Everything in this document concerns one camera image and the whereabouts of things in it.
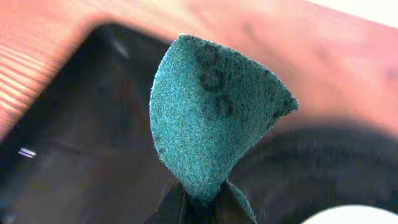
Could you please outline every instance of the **black container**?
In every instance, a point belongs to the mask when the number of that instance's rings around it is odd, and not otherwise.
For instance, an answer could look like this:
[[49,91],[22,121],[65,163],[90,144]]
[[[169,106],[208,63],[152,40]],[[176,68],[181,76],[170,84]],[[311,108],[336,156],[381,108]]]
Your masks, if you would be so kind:
[[[117,24],[89,34],[0,145],[3,218],[98,224],[151,215],[174,182],[157,158],[148,107],[169,44]],[[321,127],[261,141],[230,180],[259,223],[300,223],[347,203],[397,213],[397,173],[395,140]]]

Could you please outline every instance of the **wood grain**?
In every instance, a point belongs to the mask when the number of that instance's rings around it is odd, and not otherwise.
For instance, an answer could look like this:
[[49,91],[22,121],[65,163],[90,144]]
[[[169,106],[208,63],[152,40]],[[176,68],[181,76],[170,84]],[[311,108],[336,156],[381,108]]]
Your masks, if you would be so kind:
[[398,138],[398,30],[299,0],[0,2],[0,138],[84,36],[116,20],[191,33],[271,68],[300,109],[279,126],[351,120]]

